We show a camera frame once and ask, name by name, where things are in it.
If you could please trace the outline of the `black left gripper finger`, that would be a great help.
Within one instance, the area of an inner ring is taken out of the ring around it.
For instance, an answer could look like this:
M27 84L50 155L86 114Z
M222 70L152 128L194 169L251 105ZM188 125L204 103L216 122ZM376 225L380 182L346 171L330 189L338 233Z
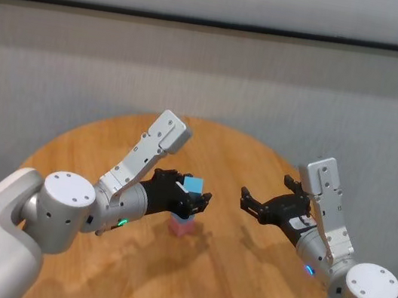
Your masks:
M169 181L169 182L178 182L180 184L184 184L185 182L185 178L187 177L193 177L192 174L184 174L184 173L180 173L178 170L175 169L160 169L158 168L156 170L156 175L155 175L158 179L160 180L164 180L164 181Z
M191 216L204 212L212 197L213 195L211 193L200 194L189 192L182 216L184 218L190 218Z

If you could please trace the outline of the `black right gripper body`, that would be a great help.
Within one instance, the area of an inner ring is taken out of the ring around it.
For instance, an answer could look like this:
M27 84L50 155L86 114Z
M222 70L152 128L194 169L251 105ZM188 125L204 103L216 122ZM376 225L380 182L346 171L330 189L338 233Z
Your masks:
M317 227L310 199L295 194L280 195L265 203L261 224L278 227L294 246L304 233Z

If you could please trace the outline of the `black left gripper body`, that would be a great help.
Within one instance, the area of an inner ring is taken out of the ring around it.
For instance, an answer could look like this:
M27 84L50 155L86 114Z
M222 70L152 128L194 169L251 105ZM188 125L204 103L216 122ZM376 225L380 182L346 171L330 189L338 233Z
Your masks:
M157 168L155 168L151 179L140 182L147 196L145 215L166 211L184 218L182 215L184 214L183 210L188 193L182 190L183 185L178 182L174 183L158 179L155 176L156 170Z

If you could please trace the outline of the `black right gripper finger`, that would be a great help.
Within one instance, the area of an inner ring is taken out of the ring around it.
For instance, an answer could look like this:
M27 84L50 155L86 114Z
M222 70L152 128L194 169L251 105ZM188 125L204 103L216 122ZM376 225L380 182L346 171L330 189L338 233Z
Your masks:
M283 177L283 184L289 189L296 197L308 199L308 194L302 189L302 184L294 180L292 176L286 174Z
M266 222L268 216L268 204L263 204L254 199L248 188L245 186L241 188L240 193L240 209L256 218L257 221Z

